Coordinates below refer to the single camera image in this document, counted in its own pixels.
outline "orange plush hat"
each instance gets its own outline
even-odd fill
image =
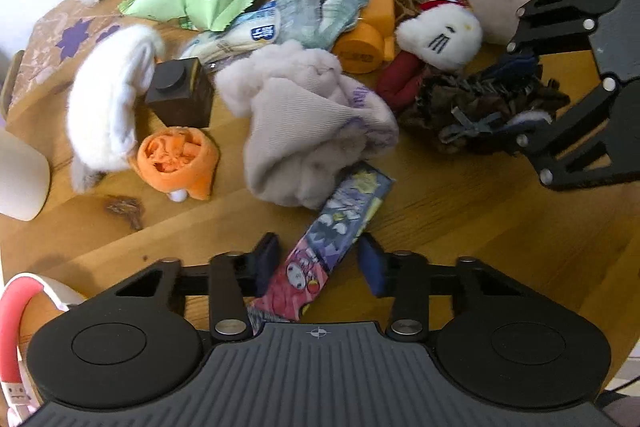
[[[208,200],[220,154],[200,129],[168,127],[147,136],[132,158],[132,167],[156,190],[186,190],[196,200]]]

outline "white headphones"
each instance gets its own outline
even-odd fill
[[[20,319],[27,304],[44,292],[56,308],[66,312],[69,306],[85,299],[61,282],[33,273],[18,273],[2,289],[0,295],[0,380],[2,393],[9,407],[9,427],[17,427],[40,406],[31,388],[22,362],[18,337]]]

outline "table surface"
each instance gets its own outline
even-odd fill
[[[113,13],[118,1],[105,0],[82,13]],[[158,29],[170,53],[193,36],[166,25]],[[280,236],[284,255],[293,247],[314,212],[265,203],[246,190],[242,146],[249,120],[233,117],[217,97],[209,132],[222,158],[210,201],[173,203],[131,171],[107,176],[89,194],[74,194],[65,103],[87,51],[66,58],[9,113],[7,129],[48,158],[52,184],[33,221],[0,216],[5,280],[31,271],[93,296],[162,257],[203,264],[218,253],[250,250],[268,231]],[[485,46],[471,69],[489,65],[499,53],[499,48]],[[545,78],[560,80],[572,100],[598,82],[588,52],[551,55],[543,63]],[[375,76],[359,78],[371,87]],[[161,127],[144,107],[137,116],[139,136]],[[442,155],[403,132],[392,153],[371,163],[396,179],[369,226],[385,249],[414,250],[436,264],[453,264],[461,255],[482,259],[599,326],[611,344],[610,373],[615,373],[640,335],[638,184],[552,192],[538,183],[523,157]],[[106,210],[111,198],[121,197],[141,202],[143,230],[135,232],[127,219]],[[432,303],[430,325],[438,328],[450,318],[448,302],[433,298]],[[389,299],[370,295],[352,253],[304,320],[377,320],[384,326],[390,306]],[[22,322],[22,345],[54,315],[45,299],[33,299]],[[206,300],[190,299],[186,315],[196,327],[206,328]]]

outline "cartoon character box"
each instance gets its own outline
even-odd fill
[[[380,207],[393,181],[366,163],[358,164],[324,204],[320,216],[274,273],[265,295],[247,306],[257,331],[263,322],[300,320],[329,274]]]

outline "white cup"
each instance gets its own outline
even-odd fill
[[[47,159],[0,128],[0,212],[30,221],[47,199],[50,179]]]

